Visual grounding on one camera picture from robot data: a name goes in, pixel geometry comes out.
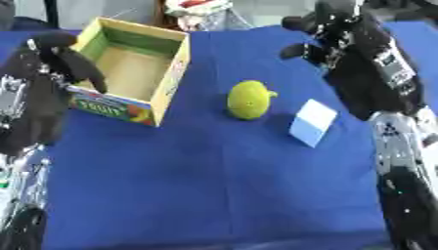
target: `box label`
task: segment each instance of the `box label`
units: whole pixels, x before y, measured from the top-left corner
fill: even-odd
[[[153,125],[152,112],[135,104],[125,104],[95,94],[76,93],[71,106],[121,120]]]

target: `cardboard box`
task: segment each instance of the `cardboard box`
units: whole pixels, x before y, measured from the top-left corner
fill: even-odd
[[[289,133],[306,145],[316,147],[336,115],[333,109],[310,99],[296,114]]]
[[[73,50],[107,78],[102,95],[89,82],[72,86],[71,106],[159,126],[190,61],[189,34],[126,21],[95,19]]]

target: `open box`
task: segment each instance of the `open box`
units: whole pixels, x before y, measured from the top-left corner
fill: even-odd
[[[109,89],[102,95],[89,82],[72,86],[72,106],[156,127],[190,61],[189,34],[104,18],[72,49],[96,64]]]

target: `white background object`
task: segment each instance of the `white background object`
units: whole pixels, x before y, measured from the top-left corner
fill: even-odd
[[[336,117],[333,109],[310,99],[301,107],[289,128],[289,133],[308,146],[315,147]]]

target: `table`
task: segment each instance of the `table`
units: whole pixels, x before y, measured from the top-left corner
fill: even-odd
[[[438,110],[438,32],[421,22],[388,26]],[[0,59],[27,35],[0,33]],[[348,114],[316,68],[278,58],[308,39],[278,26],[194,33],[192,63],[157,129],[72,110],[50,151],[45,249],[352,250],[386,240],[369,125]],[[224,111],[244,79],[279,93],[259,120]],[[339,112],[315,149],[286,132],[310,98]]]

